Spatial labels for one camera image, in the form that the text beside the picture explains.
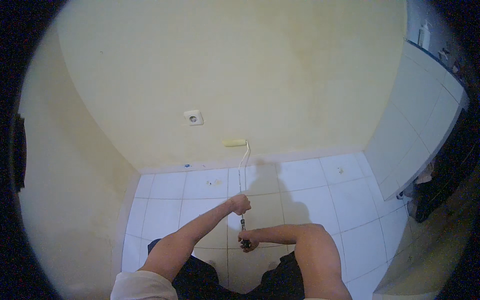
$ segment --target white sleeve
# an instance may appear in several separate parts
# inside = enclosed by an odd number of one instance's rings
[[[172,284],[149,271],[121,272],[115,279],[111,300],[178,300]]]

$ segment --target hand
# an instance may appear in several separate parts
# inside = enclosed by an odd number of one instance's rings
[[[240,231],[239,241],[241,240],[249,240],[251,244],[250,248],[244,248],[243,245],[240,246],[243,249],[243,252],[245,253],[255,250],[255,248],[258,247],[258,244],[260,244],[257,238],[255,237],[255,230]]]
[[[248,200],[247,196],[244,194],[236,195],[228,199],[232,205],[232,211],[241,216],[247,210],[251,209],[250,201]]]

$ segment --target paint roller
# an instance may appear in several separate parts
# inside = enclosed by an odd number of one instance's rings
[[[225,147],[238,147],[238,146],[247,146],[247,152],[245,152],[245,155],[243,155],[243,158],[241,159],[240,161],[240,164],[239,164],[239,189],[240,189],[240,194],[241,194],[241,179],[240,179],[240,167],[243,163],[243,160],[245,159],[245,157],[247,156],[248,152],[250,151],[250,146],[248,145],[248,142],[247,140],[242,140],[242,139],[237,139],[237,140],[223,140],[222,141],[222,144],[223,146]],[[241,215],[241,220],[240,220],[240,224],[241,224],[241,230],[242,231],[245,231],[245,219],[243,218],[243,214]],[[243,248],[250,248],[252,246],[252,244],[250,243],[249,240],[241,240],[240,242],[243,246]]]

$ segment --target paint stain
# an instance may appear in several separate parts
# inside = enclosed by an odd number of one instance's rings
[[[218,179],[215,179],[214,182],[207,180],[207,185],[221,185],[221,184],[222,184],[222,181]]]

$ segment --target person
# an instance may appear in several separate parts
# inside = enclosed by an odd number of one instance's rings
[[[145,264],[136,272],[117,275],[110,298],[126,299],[329,299],[351,300],[342,281],[340,256],[332,237],[319,224],[280,225],[241,231],[254,251],[261,242],[296,244],[295,251],[262,276],[259,286],[247,294],[218,284],[215,269],[191,256],[196,243],[231,212],[251,209],[244,194],[233,196],[198,216],[176,232],[153,241]]]

